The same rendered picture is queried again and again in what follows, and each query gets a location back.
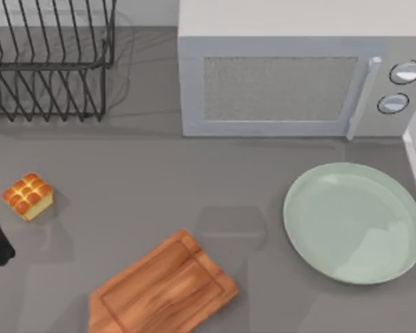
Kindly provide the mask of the pale green plate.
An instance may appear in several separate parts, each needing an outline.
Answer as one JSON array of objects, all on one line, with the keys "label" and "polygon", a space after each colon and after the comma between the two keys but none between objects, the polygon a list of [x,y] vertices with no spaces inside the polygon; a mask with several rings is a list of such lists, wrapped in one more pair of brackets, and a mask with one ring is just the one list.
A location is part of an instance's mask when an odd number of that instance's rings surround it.
[{"label": "pale green plate", "polygon": [[293,249],[333,280],[381,284],[416,265],[416,200],[378,169],[316,166],[293,181],[281,212]]}]

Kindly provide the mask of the small microwave knob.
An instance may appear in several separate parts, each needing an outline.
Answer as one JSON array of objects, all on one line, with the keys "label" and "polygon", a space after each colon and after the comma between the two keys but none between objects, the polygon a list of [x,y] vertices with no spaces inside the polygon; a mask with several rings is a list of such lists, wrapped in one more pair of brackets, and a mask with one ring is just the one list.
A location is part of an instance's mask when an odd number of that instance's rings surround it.
[{"label": "small microwave knob", "polygon": [[396,114],[405,110],[409,102],[410,100],[406,94],[386,95],[377,103],[377,109],[382,114]]}]

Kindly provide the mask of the microwave door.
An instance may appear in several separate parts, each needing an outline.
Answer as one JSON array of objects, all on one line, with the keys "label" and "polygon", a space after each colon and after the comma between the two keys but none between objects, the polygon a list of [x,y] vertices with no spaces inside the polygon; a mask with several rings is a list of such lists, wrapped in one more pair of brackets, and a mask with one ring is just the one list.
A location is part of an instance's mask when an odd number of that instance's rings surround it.
[{"label": "microwave door", "polygon": [[188,137],[344,137],[378,37],[178,39]]}]

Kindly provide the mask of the wooden cutting board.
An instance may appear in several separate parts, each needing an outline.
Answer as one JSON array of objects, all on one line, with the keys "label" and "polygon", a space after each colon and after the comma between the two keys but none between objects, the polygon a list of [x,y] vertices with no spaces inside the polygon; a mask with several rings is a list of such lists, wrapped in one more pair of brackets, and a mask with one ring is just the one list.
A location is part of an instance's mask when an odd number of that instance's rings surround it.
[{"label": "wooden cutting board", "polygon": [[238,293],[182,229],[91,293],[88,333],[192,333]]}]

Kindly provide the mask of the pale microwave oven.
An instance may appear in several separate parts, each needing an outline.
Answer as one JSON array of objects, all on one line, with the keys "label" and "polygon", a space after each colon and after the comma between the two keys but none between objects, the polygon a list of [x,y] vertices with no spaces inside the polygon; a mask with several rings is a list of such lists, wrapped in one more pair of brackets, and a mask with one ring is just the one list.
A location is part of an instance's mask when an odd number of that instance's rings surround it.
[{"label": "pale microwave oven", "polygon": [[[178,39],[196,37],[378,37],[386,50],[356,137],[400,137],[416,111],[416,81],[396,85],[391,69],[416,60],[416,0],[180,0]],[[386,95],[408,107],[382,114]]]}]

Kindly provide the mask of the golden bread loaf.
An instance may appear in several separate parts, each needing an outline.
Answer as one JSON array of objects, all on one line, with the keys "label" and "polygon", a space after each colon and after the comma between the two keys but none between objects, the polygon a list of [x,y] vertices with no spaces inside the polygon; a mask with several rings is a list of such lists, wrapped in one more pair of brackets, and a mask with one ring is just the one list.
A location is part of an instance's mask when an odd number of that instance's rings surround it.
[{"label": "golden bread loaf", "polygon": [[31,222],[53,204],[53,188],[35,173],[29,173],[7,188],[3,201],[25,222]]}]

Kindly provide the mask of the large microwave knob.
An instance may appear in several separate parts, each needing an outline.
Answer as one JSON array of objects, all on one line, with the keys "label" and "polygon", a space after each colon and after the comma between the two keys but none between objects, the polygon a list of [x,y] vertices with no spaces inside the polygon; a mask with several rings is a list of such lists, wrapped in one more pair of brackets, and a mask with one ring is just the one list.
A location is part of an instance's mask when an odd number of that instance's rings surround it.
[{"label": "large microwave knob", "polygon": [[416,60],[395,65],[389,74],[390,81],[396,85],[407,85],[416,81]]}]

